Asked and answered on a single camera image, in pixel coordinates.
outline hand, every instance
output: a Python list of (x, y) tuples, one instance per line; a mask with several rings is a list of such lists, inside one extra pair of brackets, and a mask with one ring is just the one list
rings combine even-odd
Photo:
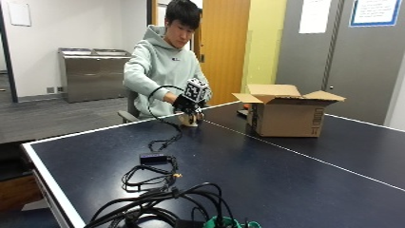
[(199, 105), (191, 101), (183, 94), (179, 95), (176, 101), (173, 102), (175, 112), (183, 111), (184, 113), (193, 115), (200, 109)]

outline ping pong table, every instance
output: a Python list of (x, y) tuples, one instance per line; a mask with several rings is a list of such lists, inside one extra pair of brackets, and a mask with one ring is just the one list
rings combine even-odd
[[(235, 218), (265, 228), (405, 226), (405, 132), (327, 115), (319, 138), (264, 138), (240, 106), (208, 108), (164, 150), (177, 158), (179, 189), (219, 184)], [(132, 196), (121, 177), (148, 143), (173, 134), (147, 121), (23, 144), (61, 227), (84, 227), (108, 201)], [(191, 218), (184, 201), (163, 207)]]

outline stainless steel cabinet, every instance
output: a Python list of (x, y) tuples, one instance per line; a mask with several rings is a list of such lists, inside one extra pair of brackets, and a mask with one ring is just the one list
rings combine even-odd
[(63, 98), (69, 103), (125, 96), (124, 65), (131, 54), (119, 49), (60, 48)]

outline electrical outlet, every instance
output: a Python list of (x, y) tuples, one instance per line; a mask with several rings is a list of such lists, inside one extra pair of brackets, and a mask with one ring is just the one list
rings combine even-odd
[(47, 93), (55, 93), (55, 87), (47, 87)]

